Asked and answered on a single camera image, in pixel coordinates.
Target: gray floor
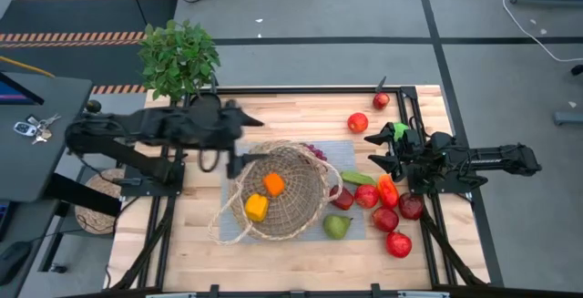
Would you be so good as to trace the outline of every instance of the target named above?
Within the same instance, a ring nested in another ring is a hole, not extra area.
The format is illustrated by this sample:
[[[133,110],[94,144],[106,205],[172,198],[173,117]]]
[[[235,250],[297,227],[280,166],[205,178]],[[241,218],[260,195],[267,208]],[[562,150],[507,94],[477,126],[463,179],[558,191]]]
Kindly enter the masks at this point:
[[[0,6],[3,3],[6,0],[0,0]],[[431,4],[441,36],[522,36],[501,0],[431,0]],[[583,36],[583,9],[510,8],[533,33],[546,29],[547,36]],[[200,21],[217,38],[428,36],[420,0],[203,0],[195,5],[179,1],[176,18]],[[583,57],[581,45],[549,48],[559,57]],[[575,223],[583,218],[578,176],[583,128],[557,128],[551,118],[555,110],[583,112],[583,77],[571,77],[573,64],[553,61],[538,46],[444,49],[470,143],[520,141],[535,150],[544,167],[528,179],[487,174],[490,182],[483,194],[506,286],[583,292],[579,248],[583,228]],[[221,46],[219,51],[222,85],[373,84],[385,75],[390,84],[441,84],[431,46]],[[143,104],[143,95],[99,99],[118,113]],[[75,160],[63,159],[59,171],[75,176],[78,167]],[[111,243],[67,240],[58,259],[69,261],[76,273],[33,272],[23,297],[100,288]]]

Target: potted plant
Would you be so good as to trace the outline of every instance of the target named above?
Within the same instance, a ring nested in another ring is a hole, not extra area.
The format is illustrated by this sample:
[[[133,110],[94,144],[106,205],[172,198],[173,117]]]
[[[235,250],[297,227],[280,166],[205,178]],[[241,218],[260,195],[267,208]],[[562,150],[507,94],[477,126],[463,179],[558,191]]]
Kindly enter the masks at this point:
[[[138,55],[144,62],[144,87],[154,89],[154,99],[168,96],[179,101],[186,93],[198,95],[211,83],[215,66],[220,67],[219,54],[200,24],[192,27],[189,20],[182,25],[169,20],[166,29],[147,25],[146,35]]]

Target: monitor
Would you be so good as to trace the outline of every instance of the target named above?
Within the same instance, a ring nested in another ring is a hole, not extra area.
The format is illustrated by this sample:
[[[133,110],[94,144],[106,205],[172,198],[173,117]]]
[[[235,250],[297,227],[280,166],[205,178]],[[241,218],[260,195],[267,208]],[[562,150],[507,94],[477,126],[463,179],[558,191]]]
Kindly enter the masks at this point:
[[[42,105],[45,101],[0,72],[0,105]]]

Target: red pepper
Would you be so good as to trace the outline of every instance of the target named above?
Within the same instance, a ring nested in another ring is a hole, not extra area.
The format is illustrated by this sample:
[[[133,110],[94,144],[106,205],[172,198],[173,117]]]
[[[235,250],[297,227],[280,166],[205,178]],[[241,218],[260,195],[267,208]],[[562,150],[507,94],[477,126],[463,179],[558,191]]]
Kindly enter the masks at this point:
[[[336,192],[338,192],[338,185],[334,185],[334,187],[330,190],[330,196],[333,196],[336,194]],[[353,205],[353,202],[353,195],[345,187],[343,187],[342,193],[340,193],[338,199],[332,201],[332,204],[343,211],[348,211],[350,206]]]
[[[381,196],[381,201],[384,206],[394,208],[399,204],[399,191],[394,185],[390,175],[381,175],[376,189],[379,190],[379,195]]]

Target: grapes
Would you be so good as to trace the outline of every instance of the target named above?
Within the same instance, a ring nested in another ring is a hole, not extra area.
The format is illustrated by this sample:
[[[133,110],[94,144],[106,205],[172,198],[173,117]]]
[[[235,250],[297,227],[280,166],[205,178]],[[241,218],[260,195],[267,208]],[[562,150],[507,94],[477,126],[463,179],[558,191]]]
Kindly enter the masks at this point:
[[[316,156],[317,159],[320,159],[323,161],[328,160],[326,157],[324,157],[324,153],[320,149],[315,148],[313,146],[313,144],[308,145],[308,144],[302,143],[302,145],[304,147],[308,148],[308,150],[311,151],[313,153],[313,155]]]

